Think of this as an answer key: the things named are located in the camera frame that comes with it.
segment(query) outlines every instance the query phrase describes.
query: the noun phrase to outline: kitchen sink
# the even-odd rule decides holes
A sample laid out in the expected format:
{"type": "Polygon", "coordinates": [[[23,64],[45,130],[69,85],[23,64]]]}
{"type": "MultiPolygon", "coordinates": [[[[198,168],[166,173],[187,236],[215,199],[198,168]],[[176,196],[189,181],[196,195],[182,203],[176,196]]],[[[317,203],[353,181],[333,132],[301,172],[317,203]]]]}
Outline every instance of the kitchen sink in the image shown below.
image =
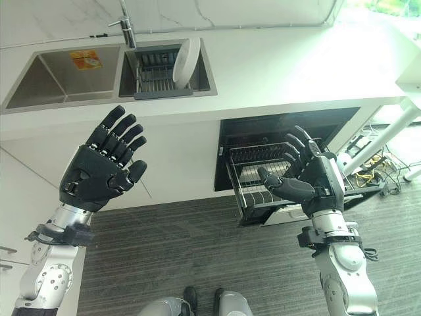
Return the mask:
{"type": "Polygon", "coordinates": [[[1,105],[1,114],[93,104],[216,95],[205,46],[187,86],[172,69],[184,39],[35,52],[1,105]]]}
{"type": "Polygon", "coordinates": [[[110,99],[119,53],[116,45],[39,53],[6,109],[110,99]]]}

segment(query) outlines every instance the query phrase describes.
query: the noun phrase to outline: double sink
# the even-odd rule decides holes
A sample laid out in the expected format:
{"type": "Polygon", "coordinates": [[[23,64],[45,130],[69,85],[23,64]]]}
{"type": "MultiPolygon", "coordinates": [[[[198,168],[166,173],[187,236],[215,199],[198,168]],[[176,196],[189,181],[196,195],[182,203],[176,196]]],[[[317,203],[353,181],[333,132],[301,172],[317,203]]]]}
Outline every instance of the double sink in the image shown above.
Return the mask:
{"type": "MultiPolygon", "coordinates": [[[[180,47],[183,40],[138,43],[143,51],[180,47]]],[[[1,106],[2,114],[102,103],[136,101],[136,59],[125,45],[75,47],[35,52],[1,106]]],[[[215,95],[202,42],[189,97],[215,95]]],[[[163,94],[162,97],[177,97],[163,94]]]]}

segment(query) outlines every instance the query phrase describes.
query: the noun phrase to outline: dishwasher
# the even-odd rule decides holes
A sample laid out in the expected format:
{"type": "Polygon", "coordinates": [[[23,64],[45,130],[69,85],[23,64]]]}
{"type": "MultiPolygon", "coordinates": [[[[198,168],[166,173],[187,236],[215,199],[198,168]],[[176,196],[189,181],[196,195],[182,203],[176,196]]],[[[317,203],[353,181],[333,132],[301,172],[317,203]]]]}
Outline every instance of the dishwasher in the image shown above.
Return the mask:
{"type": "MultiPolygon", "coordinates": [[[[302,221],[301,206],[273,196],[260,181],[257,169],[264,167],[276,176],[287,176],[289,163],[282,157],[285,135],[294,125],[315,137],[322,151],[358,108],[310,111],[221,121],[215,191],[233,189],[240,226],[302,221]]],[[[345,210],[377,194],[381,188],[355,188],[346,177],[345,210]]]]}

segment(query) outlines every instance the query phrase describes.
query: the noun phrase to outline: dishwasher rack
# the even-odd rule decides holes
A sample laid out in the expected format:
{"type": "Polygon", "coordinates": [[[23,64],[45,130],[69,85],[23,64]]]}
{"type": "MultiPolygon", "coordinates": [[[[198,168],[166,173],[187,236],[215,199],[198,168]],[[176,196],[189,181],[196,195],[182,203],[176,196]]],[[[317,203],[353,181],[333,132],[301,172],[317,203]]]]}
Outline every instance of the dishwasher rack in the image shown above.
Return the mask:
{"type": "MultiPolygon", "coordinates": [[[[260,167],[276,176],[284,176],[289,163],[282,157],[283,152],[284,143],[229,149],[226,167],[241,211],[240,225],[263,224],[273,212],[283,208],[291,209],[292,206],[298,209],[299,215],[292,215],[295,220],[307,219],[298,204],[274,196],[260,181],[257,172],[260,167]]],[[[344,183],[346,192],[353,192],[354,196],[361,193],[356,192],[347,178],[344,183]]]]}
{"type": "Polygon", "coordinates": [[[134,99],[180,97],[193,94],[190,83],[184,89],[178,89],[172,80],[178,49],[150,51],[138,47],[134,53],[136,55],[134,99]]]}

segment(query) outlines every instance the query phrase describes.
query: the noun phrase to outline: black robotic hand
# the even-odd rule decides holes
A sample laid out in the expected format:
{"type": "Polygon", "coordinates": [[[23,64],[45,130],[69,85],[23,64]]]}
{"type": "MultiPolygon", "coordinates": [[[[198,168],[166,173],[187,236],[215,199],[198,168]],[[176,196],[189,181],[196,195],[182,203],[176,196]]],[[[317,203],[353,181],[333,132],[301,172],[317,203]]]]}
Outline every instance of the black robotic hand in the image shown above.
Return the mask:
{"type": "Polygon", "coordinates": [[[283,153],[291,165],[285,175],[292,178],[277,177],[259,168],[262,183],[274,195],[300,203],[308,217],[326,209],[343,211],[344,188],[335,155],[322,153],[305,130],[295,128],[297,136],[287,134],[289,141],[283,153]]]}
{"type": "Polygon", "coordinates": [[[138,160],[128,167],[134,151],[146,143],[141,136],[140,124],[131,127],[136,117],[124,117],[111,131],[115,122],[123,116],[121,106],[113,109],[93,131],[70,162],[60,183],[60,201],[90,212],[100,210],[107,202],[130,190],[139,181],[147,165],[138,160]]]}

